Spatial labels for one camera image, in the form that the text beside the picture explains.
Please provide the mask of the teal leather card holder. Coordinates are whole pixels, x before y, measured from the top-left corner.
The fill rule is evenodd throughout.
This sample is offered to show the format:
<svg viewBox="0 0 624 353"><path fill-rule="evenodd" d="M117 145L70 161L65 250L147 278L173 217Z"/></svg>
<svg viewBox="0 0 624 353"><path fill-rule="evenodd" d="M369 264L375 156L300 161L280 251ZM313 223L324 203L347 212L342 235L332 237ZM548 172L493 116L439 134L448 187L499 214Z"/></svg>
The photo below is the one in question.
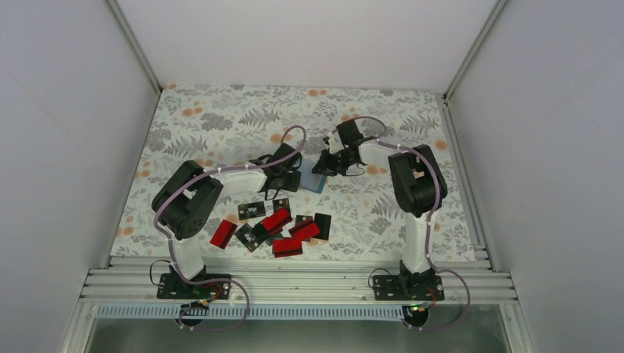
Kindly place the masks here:
<svg viewBox="0 0 624 353"><path fill-rule="evenodd" d="M298 171L300 172L299 189L313 193L321 194L327 177L322 174L315 174L312 169L315 162L309 159L303 159Z"/></svg>

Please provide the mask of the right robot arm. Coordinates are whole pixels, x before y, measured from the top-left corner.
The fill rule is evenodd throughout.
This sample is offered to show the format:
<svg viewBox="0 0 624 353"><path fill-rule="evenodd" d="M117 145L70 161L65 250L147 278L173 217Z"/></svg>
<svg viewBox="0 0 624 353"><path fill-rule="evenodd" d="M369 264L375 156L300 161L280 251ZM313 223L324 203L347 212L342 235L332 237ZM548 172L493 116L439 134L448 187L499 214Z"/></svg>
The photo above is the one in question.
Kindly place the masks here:
<svg viewBox="0 0 624 353"><path fill-rule="evenodd" d="M430 237L447 186L431 148L364 137L354 119L339 124L323 137L326 148L313 167L315 174L347 175L353 165L373 165L389 171L394 197L405 213L405 248L397 275L400 293L417 299L434 286L436 267Z"/></svg>

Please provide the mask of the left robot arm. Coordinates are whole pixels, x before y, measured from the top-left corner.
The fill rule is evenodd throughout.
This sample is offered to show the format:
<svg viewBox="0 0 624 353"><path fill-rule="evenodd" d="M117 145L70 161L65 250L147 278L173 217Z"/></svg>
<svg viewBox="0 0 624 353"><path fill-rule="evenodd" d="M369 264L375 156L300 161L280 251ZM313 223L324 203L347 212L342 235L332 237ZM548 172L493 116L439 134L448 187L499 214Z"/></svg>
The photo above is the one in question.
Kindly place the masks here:
<svg viewBox="0 0 624 353"><path fill-rule="evenodd" d="M288 175L302 159L300 150L283 143L273 155L223 168L205 169L188 160L160 189L152 201L153 225L167 238L171 267L178 275L175 287L185 297L196 297L204 290L205 278L200 272L205 263L196 235L219 198L292 186Z"/></svg>

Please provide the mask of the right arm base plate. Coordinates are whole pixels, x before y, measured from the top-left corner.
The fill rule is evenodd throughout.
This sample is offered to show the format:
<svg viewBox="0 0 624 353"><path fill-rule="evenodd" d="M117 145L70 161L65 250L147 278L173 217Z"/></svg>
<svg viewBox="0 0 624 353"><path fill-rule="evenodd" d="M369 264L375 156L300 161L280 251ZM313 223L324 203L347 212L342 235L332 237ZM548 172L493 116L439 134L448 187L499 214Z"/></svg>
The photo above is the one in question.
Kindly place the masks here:
<svg viewBox="0 0 624 353"><path fill-rule="evenodd" d="M434 275L408 281L398 275L374 275L370 280L377 301L443 301L444 286L440 276Z"/></svg>

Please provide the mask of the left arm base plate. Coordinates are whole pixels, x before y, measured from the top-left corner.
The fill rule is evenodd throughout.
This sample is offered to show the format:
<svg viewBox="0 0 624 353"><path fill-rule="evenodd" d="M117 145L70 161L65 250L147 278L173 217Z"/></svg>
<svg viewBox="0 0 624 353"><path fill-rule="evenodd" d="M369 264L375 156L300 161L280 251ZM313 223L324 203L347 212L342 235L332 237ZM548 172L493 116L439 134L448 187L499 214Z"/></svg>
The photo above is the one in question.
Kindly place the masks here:
<svg viewBox="0 0 624 353"><path fill-rule="evenodd" d="M219 279L219 281L200 285L184 282L177 273L162 274L156 297L158 299L228 299L230 295L231 276L229 274L198 274L193 281Z"/></svg>

